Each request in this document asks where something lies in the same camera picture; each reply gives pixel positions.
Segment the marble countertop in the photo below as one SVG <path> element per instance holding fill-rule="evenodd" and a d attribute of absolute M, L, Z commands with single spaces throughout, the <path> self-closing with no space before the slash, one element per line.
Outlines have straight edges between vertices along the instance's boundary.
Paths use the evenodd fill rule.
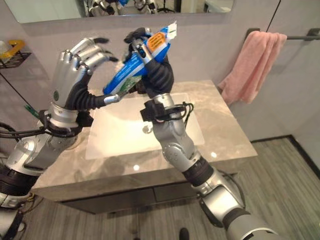
<path fill-rule="evenodd" d="M 197 147 L 208 162 L 228 165 L 229 160 L 257 155 L 211 80 L 177 82 L 172 93 L 187 93 L 194 104 L 194 114 L 205 141 Z M 138 96 L 132 93 L 126 97 Z M 40 176 L 33 187 L 35 193 L 42 188 L 172 168 L 161 150 L 87 160 L 89 133 L 90 128 L 84 128 L 77 142 Z M 139 169 L 135 170 L 134 165 L 139 165 Z"/>

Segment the orange label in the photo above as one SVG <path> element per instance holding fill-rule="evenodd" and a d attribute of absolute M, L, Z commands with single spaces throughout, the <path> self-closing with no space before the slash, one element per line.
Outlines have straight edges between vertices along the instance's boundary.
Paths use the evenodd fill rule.
<path fill-rule="evenodd" d="M 146 43 L 148 49 L 153 53 L 160 45 L 166 42 L 166 35 L 163 32 L 157 32 L 150 37 Z"/>

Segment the yellow object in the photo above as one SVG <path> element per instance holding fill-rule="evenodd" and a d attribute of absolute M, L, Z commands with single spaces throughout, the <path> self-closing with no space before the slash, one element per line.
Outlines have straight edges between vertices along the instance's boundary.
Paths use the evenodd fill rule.
<path fill-rule="evenodd" d="M 8 44 L 14 45 L 9 51 L 0 55 L 0 59 L 11 58 L 14 56 L 18 51 L 20 51 L 26 44 L 22 40 L 9 40 Z"/>

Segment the towel bar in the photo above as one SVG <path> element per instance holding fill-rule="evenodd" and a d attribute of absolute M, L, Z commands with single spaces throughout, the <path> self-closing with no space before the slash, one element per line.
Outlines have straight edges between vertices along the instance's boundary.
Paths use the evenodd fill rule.
<path fill-rule="evenodd" d="M 253 31 L 260 31 L 260 28 L 249 28 L 246 31 L 245 38 Z M 312 40 L 320 40 L 320 28 L 311 28 L 306 36 L 287 36 L 287 40 L 304 40 L 304 41 L 312 41 Z"/>

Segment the pink towel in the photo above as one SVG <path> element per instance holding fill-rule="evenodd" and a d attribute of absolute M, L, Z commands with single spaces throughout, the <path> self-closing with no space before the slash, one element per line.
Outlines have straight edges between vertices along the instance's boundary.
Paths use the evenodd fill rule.
<path fill-rule="evenodd" d="M 226 104 L 255 99 L 286 40 L 286 35 L 262 31 L 247 36 L 232 71 L 218 84 Z"/>

